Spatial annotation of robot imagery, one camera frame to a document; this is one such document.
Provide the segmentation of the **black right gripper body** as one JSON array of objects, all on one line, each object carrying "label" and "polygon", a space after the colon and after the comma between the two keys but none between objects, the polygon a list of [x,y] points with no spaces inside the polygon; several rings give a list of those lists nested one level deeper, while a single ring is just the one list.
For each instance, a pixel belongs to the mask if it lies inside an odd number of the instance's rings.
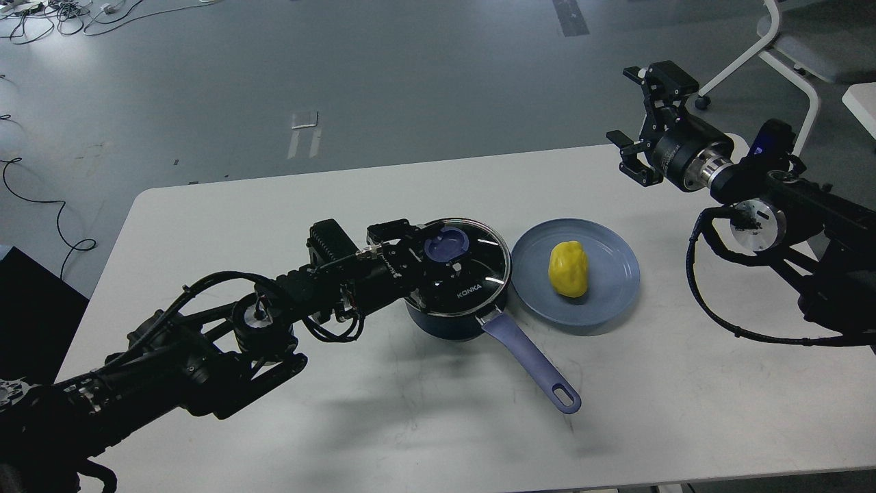
[{"label": "black right gripper body", "polygon": [[647,164],[683,192],[711,187],[734,150],[732,138],[713,125],[669,110],[645,116],[639,140]]}]

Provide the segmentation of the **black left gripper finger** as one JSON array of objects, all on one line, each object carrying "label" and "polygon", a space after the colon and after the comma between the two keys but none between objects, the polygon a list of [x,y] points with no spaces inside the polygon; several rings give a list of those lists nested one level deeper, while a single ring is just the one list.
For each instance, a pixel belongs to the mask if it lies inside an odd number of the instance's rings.
[{"label": "black left gripper finger", "polygon": [[407,219],[392,220],[367,227],[367,246],[400,242],[404,249],[422,251],[425,243],[424,227],[412,225]]},{"label": "black left gripper finger", "polygon": [[413,302],[450,302],[456,300],[456,295],[467,283],[468,277],[460,265],[429,266],[408,299]]}]

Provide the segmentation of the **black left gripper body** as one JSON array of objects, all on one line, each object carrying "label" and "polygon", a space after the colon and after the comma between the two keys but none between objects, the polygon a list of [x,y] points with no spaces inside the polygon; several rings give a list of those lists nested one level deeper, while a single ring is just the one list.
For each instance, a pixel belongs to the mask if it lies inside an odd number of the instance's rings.
[{"label": "black left gripper body", "polygon": [[350,304],[367,316],[410,296],[423,282],[425,266],[406,242],[372,244],[354,255],[348,283]]}]

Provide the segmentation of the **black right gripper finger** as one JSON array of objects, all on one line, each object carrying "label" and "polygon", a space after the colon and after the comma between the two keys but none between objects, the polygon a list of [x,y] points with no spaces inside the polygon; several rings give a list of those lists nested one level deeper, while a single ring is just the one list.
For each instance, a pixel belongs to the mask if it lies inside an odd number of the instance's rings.
[{"label": "black right gripper finger", "polygon": [[653,166],[645,165],[639,154],[645,154],[652,150],[651,141],[639,140],[634,142],[629,136],[620,130],[607,131],[607,140],[619,150],[619,170],[642,187],[649,187],[663,182],[663,174]]},{"label": "black right gripper finger", "polygon": [[672,60],[654,62],[645,68],[627,66],[623,76],[641,88],[647,121],[688,119],[687,100],[700,90],[699,82]]}]

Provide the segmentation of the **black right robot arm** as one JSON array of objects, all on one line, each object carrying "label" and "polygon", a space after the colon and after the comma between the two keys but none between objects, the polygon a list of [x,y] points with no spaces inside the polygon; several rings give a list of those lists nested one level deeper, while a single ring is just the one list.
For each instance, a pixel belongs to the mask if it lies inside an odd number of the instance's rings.
[{"label": "black right robot arm", "polygon": [[[795,133],[783,121],[764,122],[747,155],[732,160],[732,139],[688,111],[699,84],[675,62],[627,66],[623,75],[641,89],[645,116],[638,138],[605,135],[619,150],[619,170],[643,187],[705,188],[717,202],[699,213],[685,257],[689,290],[704,313],[738,339],[874,347],[874,211],[806,180]],[[834,336],[775,337],[717,315],[695,278],[699,240],[727,262],[775,271],[797,291],[802,318]]]}]

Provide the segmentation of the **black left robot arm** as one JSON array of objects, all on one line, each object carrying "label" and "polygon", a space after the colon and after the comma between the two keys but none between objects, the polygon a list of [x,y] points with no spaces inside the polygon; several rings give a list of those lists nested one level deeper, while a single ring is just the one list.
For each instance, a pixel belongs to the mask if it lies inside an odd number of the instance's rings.
[{"label": "black left robot arm", "polygon": [[307,247],[309,264],[274,279],[226,270],[184,287],[100,368],[51,385],[2,381],[3,492],[76,492],[82,475],[116,491],[94,457],[173,409],[240,412],[307,365],[295,324],[325,343],[357,340],[368,315],[454,275],[472,237],[400,219],[369,227],[358,249],[327,219]]}]

